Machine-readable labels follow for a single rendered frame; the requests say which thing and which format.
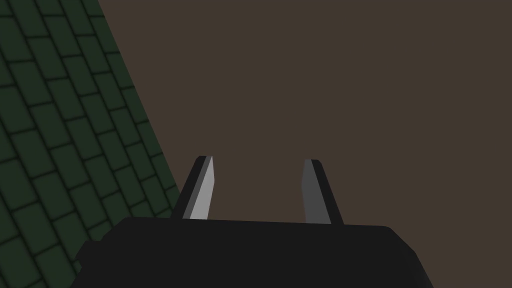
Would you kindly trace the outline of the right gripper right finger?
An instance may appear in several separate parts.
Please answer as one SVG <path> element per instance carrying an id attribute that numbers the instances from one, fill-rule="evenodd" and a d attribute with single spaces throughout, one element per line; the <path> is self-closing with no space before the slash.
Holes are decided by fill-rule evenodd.
<path id="1" fill-rule="evenodd" d="M 324 167 L 319 160 L 304 161 L 301 191 L 306 223 L 344 223 Z"/>

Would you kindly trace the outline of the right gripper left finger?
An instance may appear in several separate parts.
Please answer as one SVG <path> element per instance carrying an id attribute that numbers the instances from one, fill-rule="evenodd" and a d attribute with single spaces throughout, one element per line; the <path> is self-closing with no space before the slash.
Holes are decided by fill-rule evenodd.
<path id="1" fill-rule="evenodd" d="M 215 185 L 212 156 L 195 160 L 172 211 L 172 220 L 207 220 Z"/>

